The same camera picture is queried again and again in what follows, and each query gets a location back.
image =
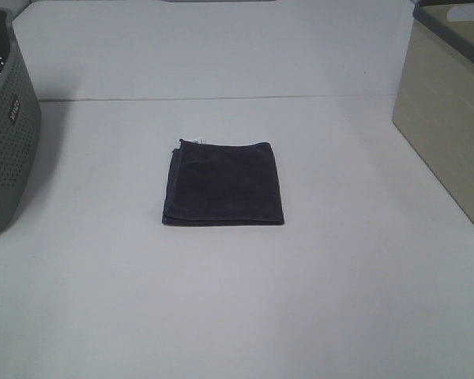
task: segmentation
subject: dark gray towel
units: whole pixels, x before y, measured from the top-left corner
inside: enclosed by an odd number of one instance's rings
[[[215,146],[181,140],[181,147],[172,153],[163,223],[282,225],[270,144]]]

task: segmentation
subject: basket label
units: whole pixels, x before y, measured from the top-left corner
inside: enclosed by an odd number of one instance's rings
[[[9,121],[16,125],[17,116],[19,115],[19,110],[21,109],[21,103],[17,96],[14,96],[13,103],[10,106],[9,110]]]

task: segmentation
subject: folded towel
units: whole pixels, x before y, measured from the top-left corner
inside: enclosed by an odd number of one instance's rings
[[[282,225],[270,144],[216,146],[181,140],[172,153],[163,223],[175,226]]]

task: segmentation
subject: perforated basket wall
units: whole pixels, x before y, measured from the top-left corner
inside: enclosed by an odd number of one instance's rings
[[[10,21],[0,9],[0,230],[21,199],[40,131],[39,103]]]

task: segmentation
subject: beige storage box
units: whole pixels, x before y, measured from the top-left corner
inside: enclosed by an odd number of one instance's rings
[[[474,1],[414,15],[393,122],[474,223]]]

